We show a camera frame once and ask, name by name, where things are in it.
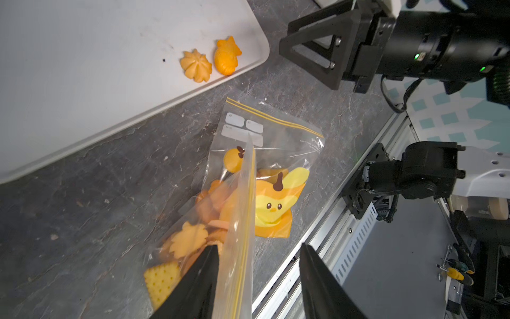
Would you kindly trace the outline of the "clear ziploc bag of cookies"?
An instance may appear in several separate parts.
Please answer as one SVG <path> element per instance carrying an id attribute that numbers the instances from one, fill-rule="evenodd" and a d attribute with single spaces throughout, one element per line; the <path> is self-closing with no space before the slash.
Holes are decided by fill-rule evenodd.
<path id="1" fill-rule="evenodd" d="M 150 253 L 143 278 L 153 307 L 151 315 L 205 248 L 216 245 L 219 272 L 212 318 L 251 318 L 256 195 L 256 156 L 251 142 L 245 151 L 241 170 L 229 178 L 237 193 L 227 227 L 204 223 L 195 203 Z"/>

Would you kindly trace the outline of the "ziploc bag with yellow snack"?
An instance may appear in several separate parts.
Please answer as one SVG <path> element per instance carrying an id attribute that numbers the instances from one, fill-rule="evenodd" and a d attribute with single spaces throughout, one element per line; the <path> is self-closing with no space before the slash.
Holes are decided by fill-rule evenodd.
<path id="1" fill-rule="evenodd" d="M 254 233 L 262 238 L 287 239 L 292 208 L 324 148 L 324 134 L 317 126 L 264 102 L 226 98 L 209 150 L 203 188 L 196 199 L 204 223 L 227 227 L 237 193 L 229 178 L 241 170 L 248 142 L 256 156 Z"/>

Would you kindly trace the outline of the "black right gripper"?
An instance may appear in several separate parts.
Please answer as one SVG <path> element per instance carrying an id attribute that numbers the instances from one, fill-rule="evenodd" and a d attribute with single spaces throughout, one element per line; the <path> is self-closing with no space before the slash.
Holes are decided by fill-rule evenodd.
<path id="1" fill-rule="evenodd" d="M 343 80 L 365 94 L 381 63 L 397 18 L 387 7 L 356 7 L 353 0 L 314 0 L 321 10 L 288 24 L 280 55 L 329 89 Z"/>

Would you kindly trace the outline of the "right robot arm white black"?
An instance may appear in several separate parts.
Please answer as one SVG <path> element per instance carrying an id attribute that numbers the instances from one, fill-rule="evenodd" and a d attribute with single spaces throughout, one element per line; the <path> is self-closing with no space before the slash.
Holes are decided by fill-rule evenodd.
<path id="1" fill-rule="evenodd" d="M 398 114 L 419 84 L 440 81 L 447 94 L 486 79 L 487 99 L 509 105 L 508 1 L 467 1 L 460 8 L 443 2 L 443 13 L 416 11 L 408 1 L 395 15 L 382 1 L 340 1 L 292 21 L 280 41 L 280 54 L 336 90 L 354 83 L 366 93 L 375 75 L 414 82 Z M 509 197 L 509 155 L 491 154 L 456 142 L 416 142 L 400 159 L 390 159 L 377 144 L 343 190 L 349 211 L 361 219 L 370 207 L 391 198 L 380 213 L 391 222 L 399 198 Z"/>

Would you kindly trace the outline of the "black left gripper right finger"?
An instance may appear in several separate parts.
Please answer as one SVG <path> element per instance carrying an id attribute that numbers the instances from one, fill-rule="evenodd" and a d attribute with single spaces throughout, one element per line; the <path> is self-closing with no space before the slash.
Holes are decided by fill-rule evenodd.
<path id="1" fill-rule="evenodd" d="M 305 243 L 300 248 L 300 280 L 306 318 L 366 319 L 316 250 Z"/>

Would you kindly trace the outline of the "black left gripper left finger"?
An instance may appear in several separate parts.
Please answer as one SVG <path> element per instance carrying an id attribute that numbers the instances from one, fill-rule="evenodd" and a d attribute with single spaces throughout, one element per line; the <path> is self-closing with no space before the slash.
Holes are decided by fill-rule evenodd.
<path id="1" fill-rule="evenodd" d="M 208 246 L 151 317 L 211 319 L 218 272 L 217 246 Z"/>

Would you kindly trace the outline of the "flower shaped cookie on tray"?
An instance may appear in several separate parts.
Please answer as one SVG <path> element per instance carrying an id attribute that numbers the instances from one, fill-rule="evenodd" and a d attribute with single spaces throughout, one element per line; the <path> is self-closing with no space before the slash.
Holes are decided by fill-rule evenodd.
<path id="1" fill-rule="evenodd" d="M 185 51 L 180 60 L 184 75 L 197 83 L 208 82 L 213 71 L 212 64 L 204 54 L 194 49 L 192 52 Z"/>

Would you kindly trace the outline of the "orange fish shaped cookie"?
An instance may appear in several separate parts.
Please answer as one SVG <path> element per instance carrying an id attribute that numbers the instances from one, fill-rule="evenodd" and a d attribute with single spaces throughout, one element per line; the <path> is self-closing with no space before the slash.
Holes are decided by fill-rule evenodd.
<path id="1" fill-rule="evenodd" d="M 230 76 L 238 67 L 238 57 L 242 54 L 243 52 L 236 44 L 234 37 L 230 36 L 227 40 L 217 41 L 214 54 L 216 70 L 224 76 Z"/>

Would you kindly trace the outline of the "white plastic tray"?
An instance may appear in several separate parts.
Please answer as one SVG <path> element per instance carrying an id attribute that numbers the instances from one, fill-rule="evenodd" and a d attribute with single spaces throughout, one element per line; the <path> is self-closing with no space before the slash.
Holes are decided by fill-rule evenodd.
<path id="1" fill-rule="evenodd" d="M 246 1 L 2 1 L 1 181 L 38 170 L 227 81 L 184 76 L 233 37 L 236 75 L 268 40 Z"/>

